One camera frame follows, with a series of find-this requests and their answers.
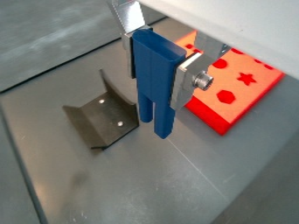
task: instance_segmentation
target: star-shaped hole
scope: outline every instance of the star-shaped hole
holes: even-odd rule
[[[249,86],[251,82],[257,82],[253,78],[254,74],[245,74],[245,73],[239,73],[241,76],[238,77],[239,81],[243,81],[245,84]]]

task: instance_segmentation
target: grey metal table surface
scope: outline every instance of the grey metal table surface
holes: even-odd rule
[[[106,0],[3,0],[0,26],[0,92],[119,38]]]
[[[40,223],[0,109],[0,222]]]
[[[154,28],[173,40],[191,30],[171,19]],[[283,79],[226,136],[183,109],[167,139],[141,123],[107,150],[91,151],[62,106],[79,107],[106,92],[101,68],[135,102],[121,41],[3,94],[48,222],[211,223],[299,130],[298,80]]]

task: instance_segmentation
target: bolt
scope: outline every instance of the bolt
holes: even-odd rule
[[[229,50],[229,46],[227,45],[223,45],[222,46],[222,49],[221,49],[221,52],[225,53],[227,50]]]
[[[197,76],[194,76],[193,85],[195,88],[206,91],[210,88],[213,81],[214,78],[207,74],[206,71],[202,71]]]

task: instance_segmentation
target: red block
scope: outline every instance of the red block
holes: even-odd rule
[[[177,41],[189,55],[201,52],[193,45],[195,31]],[[225,135],[285,74],[237,49],[210,66],[214,77],[210,89],[195,89],[186,108]]]

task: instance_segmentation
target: metal bracket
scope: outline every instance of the metal bracket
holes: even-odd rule
[[[126,49],[127,70],[131,79],[137,77],[133,35],[139,29],[150,29],[146,25],[141,3],[137,0],[107,0],[109,8],[117,20]]]
[[[197,52],[178,66],[174,84],[171,107],[181,109],[193,98],[195,88],[206,91],[214,78],[207,74],[210,65],[227,53],[230,47],[205,33],[197,34],[195,47],[203,50]]]
[[[118,92],[101,70],[107,92],[83,107],[63,106],[91,149],[106,149],[139,126],[137,105]]]

